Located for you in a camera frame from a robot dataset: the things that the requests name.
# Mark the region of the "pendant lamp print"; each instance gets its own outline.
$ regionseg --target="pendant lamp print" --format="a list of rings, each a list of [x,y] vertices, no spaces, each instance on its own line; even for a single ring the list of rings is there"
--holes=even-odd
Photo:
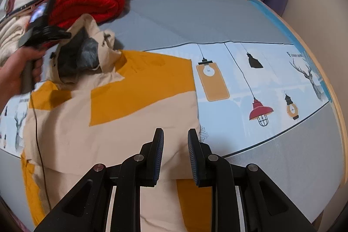
[[[250,112],[249,120],[257,119],[259,124],[263,127],[268,125],[267,115],[271,114],[274,110],[269,106],[264,106],[254,97],[253,110]]]
[[[246,55],[248,56],[250,67],[251,68],[256,68],[256,69],[263,68],[262,64],[256,58],[253,58],[253,56],[250,53],[248,53],[248,51],[246,50],[246,48],[244,47],[244,45],[242,43],[241,43],[241,46],[246,51]]]
[[[203,59],[202,62],[198,63],[196,69],[207,100],[209,102],[214,102],[217,100],[228,99],[230,97],[230,93],[228,92],[220,69],[216,63],[205,59],[199,45],[198,47],[201,51]]]
[[[251,90],[251,87],[248,83],[248,81],[246,80],[245,78],[245,75],[243,73],[243,71],[241,70],[241,68],[239,67],[238,63],[236,62],[236,60],[234,59],[234,56],[232,55],[232,53],[230,52],[230,50],[228,49],[227,45],[225,44],[225,47],[226,49],[228,50],[228,52],[231,54],[235,64],[237,65],[238,69],[241,71],[242,75],[243,75],[243,78],[244,80],[246,81],[246,84],[248,85],[249,89],[250,89],[250,92],[254,98],[254,102],[253,102],[253,109],[251,110],[250,112],[250,115],[249,115],[249,120],[256,120],[259,122],[259,124],[262,126],[262,127],[265,127],[268,125],[268,116],[269,114],[271,114],[272,112],[274,112],[274,110],[269,107],[269,106],[264,106],[260,101],[258,101],[254,94],[253,94],[253,91]]]
[[[291,97],[289,97],[287,94],[285,94],[285,101],[286,101],[286,112],[289,115],[290,118],[296,120],[299,118],[299,109],[296,104],[293,103],[291,100]]]

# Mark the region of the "red lamp print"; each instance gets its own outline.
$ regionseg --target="red lamp print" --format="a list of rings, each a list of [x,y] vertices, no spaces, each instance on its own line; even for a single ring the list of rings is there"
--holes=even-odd
[[[257,119],[259,124],[262,126],[262,127],[265,127],[268,125],[268,117],[267,115],[271,114],[274,110],[269,107],[269,106],[264,106],[260,101],[258,101],[254,94],[253,94],[253,91],[251,90],[250,88],[250,85],[248,83],[248,81],[246,80],[245,78],[245,75],[243,73],[243,71],[241,70],[241,68],[239,67],[239,65],[237,64],[236,60],[234,59],[232,53],[230,52],[230,50],[228,49],[227,45],[225,44],[225,47],[227,48],[228,52],[231,54],[235,64],[237,65],[237,67],[239,68],[239,70],[241,71],[241,73],[243,74],[243,77],[244,77],[244,80],[246,81],[249,89],[250,89],[250,92],[251,94],[253,95],[253,98],[254,98],[254,102],[253,102],[253,110],[250,112],[250,115],[249,115],[249,120],[254,120],[254,119]]]
[[[259,124],[263,127],[268,125],[267,115],[271,114],[274,110],[269,106],[264,106],[261,102],[254,98],[253,110],[250,112],[249,120],[257,119]]]

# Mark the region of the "gray mattress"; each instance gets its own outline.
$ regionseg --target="gray mattress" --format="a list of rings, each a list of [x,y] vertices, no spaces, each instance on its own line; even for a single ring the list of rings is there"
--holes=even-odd
[[[102,29],[116,48],[153,50],[185,43],[287,43],[287,37],[247,0],[127,0],[124,13]]]

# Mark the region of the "yellow panel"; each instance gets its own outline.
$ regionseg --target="yellow panel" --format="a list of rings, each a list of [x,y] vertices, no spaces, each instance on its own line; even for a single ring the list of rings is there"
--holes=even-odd
[[[31,217],[33,218],[34,225],[38,226],[39,223],[44,219],[45,214],[39,198],[40,188],[38,185],[36,185],[32,177],[35,166],[26,160],[24,151],[20,157],[20,160],[22,163],[25,194],[27,195],[29,210]]]
[[[125,79],[92,90],[90,126],[119,119],[159,100],[195,90],[191,61],[187,59],[123,51],[115,69]]]
[[[45,82],[36,92],[32,94],[33,101],[30,100],[29,108],[41,110],[52,110],[63,102],[71,99],[71,92],[67,90],[58,90],[57,86],[51,81]]]
[[[210,232],[211,187],[198,188],[193,179],[178,179],[176,187],[187,232]]]

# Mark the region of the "hand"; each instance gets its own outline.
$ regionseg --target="hand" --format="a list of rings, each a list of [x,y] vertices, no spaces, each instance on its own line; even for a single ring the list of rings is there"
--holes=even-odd
[[[0,68],[0,96],[5,96],[2,97],[2,100],[8,100],[14,95],[20,94],[21,74],[27,61],[35,61],[33,79],[36,83],[41,80],[42,57],[45,52],[46,50],[37,50],[32,47],[21,47],[9,57],[4,66]]]

